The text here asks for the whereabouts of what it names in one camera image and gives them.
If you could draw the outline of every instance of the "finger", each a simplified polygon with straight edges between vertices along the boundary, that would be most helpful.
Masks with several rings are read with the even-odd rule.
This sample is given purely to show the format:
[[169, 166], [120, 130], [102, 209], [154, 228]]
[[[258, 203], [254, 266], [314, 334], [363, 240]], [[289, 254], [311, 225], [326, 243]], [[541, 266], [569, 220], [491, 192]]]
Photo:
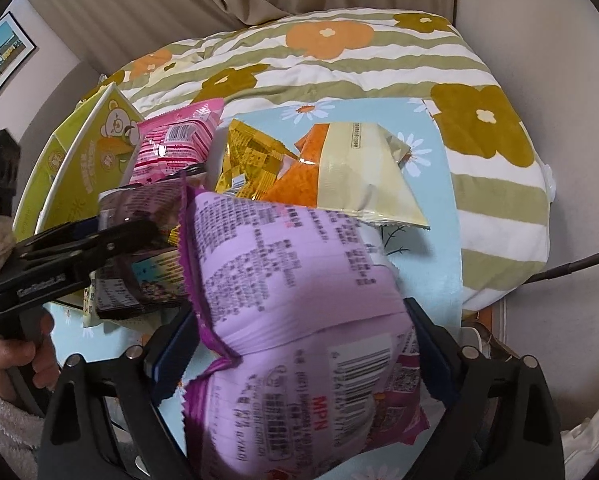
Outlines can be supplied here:
[[46, 368], [45, 370], [39, 371], [33, 376], [33, 384], [37, 388], [48, 388], [50, 390], [55, 388], [58, 377], [60, 376], [60, 368], [57, 364]]
[[42, 341], [42, 346], [37, 349], [35, 358], [33, 359], [33, 370], [41, 372], [51, 366], [57, 366], [57, 359], [55, 358], [55, 346], [51, 341], [51, 338], [46, 336]]
[[53, 316], [51, 316], [51, 314], [48, 312], [45, 312], [40, 319], [40, 329], [42, 330], [42, 335], [49, 335], [54, 326], [55, 320], [53, 319]]
[[35, 357], [35, 343], [13, 339], [0, 340], [0, 370], [29, 364]]

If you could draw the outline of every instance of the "picture frame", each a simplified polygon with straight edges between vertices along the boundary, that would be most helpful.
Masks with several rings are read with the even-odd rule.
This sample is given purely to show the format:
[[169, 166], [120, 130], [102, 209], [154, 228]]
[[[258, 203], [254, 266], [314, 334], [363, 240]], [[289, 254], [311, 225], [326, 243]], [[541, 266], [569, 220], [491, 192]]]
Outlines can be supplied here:
[[36, 46], [7, 12], [0, 19], [0, 89], [19, 66], [35, 51]]

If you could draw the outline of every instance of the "pink snack bag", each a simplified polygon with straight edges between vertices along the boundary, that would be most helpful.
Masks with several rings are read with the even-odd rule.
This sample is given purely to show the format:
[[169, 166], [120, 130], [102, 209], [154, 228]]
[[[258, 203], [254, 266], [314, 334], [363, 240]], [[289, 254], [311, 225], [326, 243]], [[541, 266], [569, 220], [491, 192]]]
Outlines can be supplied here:
[[209, 99], [140, 123], [142, 145], [129, 184], [151, 184], [206, 162], [222, 110], [224, 99]]
[[345, 214], [187, 186], [184, 280], [218, 358], [186, 389], [202, 480], [313, 479], [412, 444], [419, 350], [377, 230]]

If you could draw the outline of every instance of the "white daisy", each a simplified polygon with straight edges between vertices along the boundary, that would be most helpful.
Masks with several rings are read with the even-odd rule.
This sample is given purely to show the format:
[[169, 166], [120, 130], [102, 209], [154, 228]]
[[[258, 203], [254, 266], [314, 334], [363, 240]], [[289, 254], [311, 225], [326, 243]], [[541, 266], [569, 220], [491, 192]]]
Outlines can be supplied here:
[[406, 142], [411, 148], [411, 152], [408, 153], [403, 160], [406, 171], [410, 176], [420, 176], [422, 174], [422, 170], [419, 169], [417, 164], [420, 166], [429, 167], [431, 165], [431, 161], [427, 158], [423, 158], [422, 155], [431, 153], [433, 150], [429, 150], [428, 148], [424, 150], [416, 150], [415, 148], [423, 143], [423, 139], [415, 140], [415, 136], [413, 134], [409, 134], [408, 138], [404, 139], [404, 134], [402, 132], [398, 132], [397, 138], [403, 142]]
[[299, 123], [303, 117], [308, 117], [310, 121], [314, 121], [314, 117], [318, 119], [325, 119], [328, 117], [328, 112], [324, 110], [330, 110], [335, 108], [333, 105], [326, 103], [315, 103], [313, 105], [302, 105], [298, 108], [288, 108], [282, 112], [282, 120], [290, 119], [295, 117], [293, 123]]
[[411, 97], [408, 102], [412, 105], [418, 105], [419, 106], [417, 108], [415, 108], [415, 110], [413, 110], [414, 113], [418, 114], [420, 112], [423, 112], [424, 110], [426, 110], [426, 105], [423, 103], [423, 101], [419, 98], [419, 97]]
[[400, 480], [401, 478], [398, 468], [389, 473], [387, 465], [380, 466], [377, 474], [370, 465], [366, 468], [366, 473], [353, 473], [353, 480]]

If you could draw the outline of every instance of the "floral blanket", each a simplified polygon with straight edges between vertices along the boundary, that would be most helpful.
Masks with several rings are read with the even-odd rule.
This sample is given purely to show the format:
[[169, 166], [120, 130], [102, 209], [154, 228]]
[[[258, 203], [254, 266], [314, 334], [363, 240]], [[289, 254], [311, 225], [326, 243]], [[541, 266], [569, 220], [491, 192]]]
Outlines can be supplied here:
[[[497, 301], [547, 260], [541, 161], [493, 75], [442, 17], [376, 9], [290, 16], [169, 44], [110, 81], [146, 118], [214, 97], [226, 100], [225, 117], [296, 105], [316, 121], [327, 118], [325, 98], [421, 98], [452, 174], [464, 308]], [[404, 132], [413, 176], [429, 165], [418, 138]]]

